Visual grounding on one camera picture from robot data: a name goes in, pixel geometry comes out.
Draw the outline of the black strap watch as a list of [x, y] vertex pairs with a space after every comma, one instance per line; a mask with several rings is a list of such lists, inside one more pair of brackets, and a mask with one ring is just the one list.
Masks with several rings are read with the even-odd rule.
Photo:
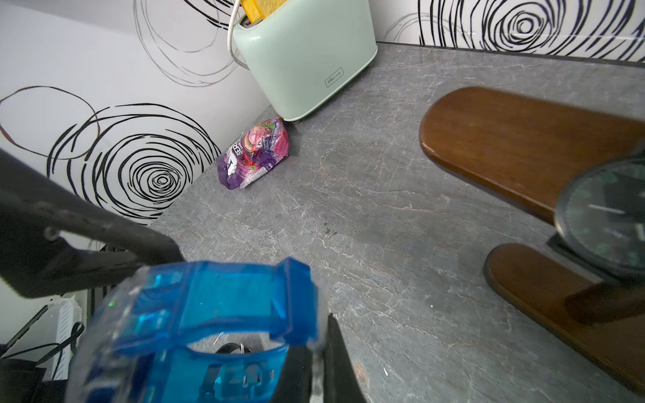
[[601, 282], [567, 297], [585, 325], [644, 314], [644, 149], [596, 166], [561, 192], [549, 247]]

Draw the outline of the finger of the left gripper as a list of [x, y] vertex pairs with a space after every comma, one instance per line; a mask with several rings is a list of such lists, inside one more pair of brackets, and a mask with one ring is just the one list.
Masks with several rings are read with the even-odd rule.
[[116, 285], [141, 267], [182, 262], [162, 233], [83, 201], [1, 154], [1, 277], [25, 298]]

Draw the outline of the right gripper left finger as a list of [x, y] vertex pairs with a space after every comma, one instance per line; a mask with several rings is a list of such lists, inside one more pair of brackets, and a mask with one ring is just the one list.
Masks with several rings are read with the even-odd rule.
[[312, 351], [291, 346], [270, 403], [308, 403], [312, 392]]

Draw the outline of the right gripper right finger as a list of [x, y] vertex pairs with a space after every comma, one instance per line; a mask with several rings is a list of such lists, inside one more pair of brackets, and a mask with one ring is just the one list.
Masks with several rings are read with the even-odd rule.
[[324, 349], [324, 403], [366, 403], [352, 366], [339, 323], [328, 316]]

